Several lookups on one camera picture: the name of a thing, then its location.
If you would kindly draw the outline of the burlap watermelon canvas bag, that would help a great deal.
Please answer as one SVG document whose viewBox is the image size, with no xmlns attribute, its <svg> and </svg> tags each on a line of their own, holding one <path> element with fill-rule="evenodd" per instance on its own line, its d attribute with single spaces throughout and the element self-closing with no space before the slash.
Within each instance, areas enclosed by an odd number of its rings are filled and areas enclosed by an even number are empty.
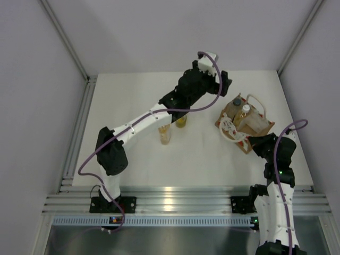
<svg viewBox="0 0 340 255">
<path fill-rule="evenodd" d="M 264 103 L 261 102 L 261 100 L 259 100 L 256 96 L 248 94 L 244 98 L 241 96 L 241 94 L 238 94 L 236 97 L 240 97 L 244 101 L 243 105 L 248 104 L 251 107 L 249 114 L 252 112 L 258 113 L 263 118 L 267 119 L 267 109 Z M 252 150 L 252 147 L 249 143 L 249 137 L 261 137 L 267 135 L 271 128 L 275 125 L 274 122 L 267 119 L 269 121 L 270 126 L 268 126 L 259 133 L 255 133 L 248 127 L 243 128 L 241 131 L 238 131 L 233 124 L 233 120 L 231 120 L 226 115 L 225 107 L 221 111 L 219 118 L 215 122 L 215 126 L 219 129 L 222 138 L 238 146 L 241 149 L 241 151 L 243 151 L 245 154 L 248 154 Z"/>
</svg>

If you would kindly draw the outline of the yellow bottle white cap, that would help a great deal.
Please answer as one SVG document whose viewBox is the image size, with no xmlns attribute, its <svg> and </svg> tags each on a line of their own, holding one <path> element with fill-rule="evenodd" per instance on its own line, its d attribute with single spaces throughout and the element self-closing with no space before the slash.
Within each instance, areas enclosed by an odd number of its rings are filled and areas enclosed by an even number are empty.
<svg viewBox="0 0 340 255">
<path fill-rule="evenodd" d="M 248 104 L 245 104 L 242 106 L 242 109 L 238 111 L 233 120 L 233 124 L 236 128 L 238 128 L 241 122 L 247 117 L 250 110 L 251 107 Z"/>
</svg>

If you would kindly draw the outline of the yellow bottle red cap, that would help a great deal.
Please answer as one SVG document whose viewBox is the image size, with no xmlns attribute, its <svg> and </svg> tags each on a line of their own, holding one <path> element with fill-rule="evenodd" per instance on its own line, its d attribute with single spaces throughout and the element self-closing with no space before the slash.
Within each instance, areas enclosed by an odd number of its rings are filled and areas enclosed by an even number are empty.
<svg viewBox="0 0 340 255">
<path fill-rule="evenodd" d="M 187 115 L 184 115 L 182 117 L 180 117 L 178 120 L 176 120 L 175 125 L 178 128 L 183 128 L 186 126 L 186 122 L 187 122 Z"/>
</svg>

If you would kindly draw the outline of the pale bottle white cap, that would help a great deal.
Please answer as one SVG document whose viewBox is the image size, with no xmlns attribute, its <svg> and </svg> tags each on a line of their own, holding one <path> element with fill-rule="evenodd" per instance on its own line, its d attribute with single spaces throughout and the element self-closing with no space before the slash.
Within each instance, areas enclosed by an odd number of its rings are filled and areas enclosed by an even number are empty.
<svg viewBox="0 0 340 255">
<path fill-rule="evenodd" d="M 167 124 L 158 128 L 160 142 L 162 145 L 167 145 L 171 139 L 171 124 Z"/>
</svg>

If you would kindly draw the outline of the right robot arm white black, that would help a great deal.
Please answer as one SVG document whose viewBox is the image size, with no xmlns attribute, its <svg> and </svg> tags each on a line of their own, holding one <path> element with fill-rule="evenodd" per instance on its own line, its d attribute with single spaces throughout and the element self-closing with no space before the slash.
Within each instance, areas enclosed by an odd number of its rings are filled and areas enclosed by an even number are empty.
<svg viewBox="0 0 340 255">
<path fill-rule="evenodd" d="M 250 137 L 250 145 L 257 156 L 266 160 L 266 185 L 250 188 L 248 207 L 258 214 L 260 242 L 256 254 L 306 254 L 300 248 L 293 219 L 295 176 L 290 164 L 296 149 L 296 135 L 292 130 L 281 137 L 269 134 Z"/>
</svg>

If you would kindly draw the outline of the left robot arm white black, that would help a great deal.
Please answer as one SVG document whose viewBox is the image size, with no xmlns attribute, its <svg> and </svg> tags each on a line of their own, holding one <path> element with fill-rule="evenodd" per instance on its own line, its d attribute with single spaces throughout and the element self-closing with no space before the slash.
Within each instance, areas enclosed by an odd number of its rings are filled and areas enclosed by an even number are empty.
<svg viewBox="0 0 340 255">
<path fill-rule="evenodd" d="M 108 212 L 120 206 L 120 174 L 128 166 L 126 151 L 141 135 L 176 122 L 195 110 L 192 106 L 205 94 L 224 97 L 232 80 L 213 62 L 203 58 L 192 63 L 179 78 L 177 86 L 163 96 L 148 112 L 116 129 L 104 127 L 96 142 L 97 162 L 101 170 L 99 195 Z"/>
</svg>

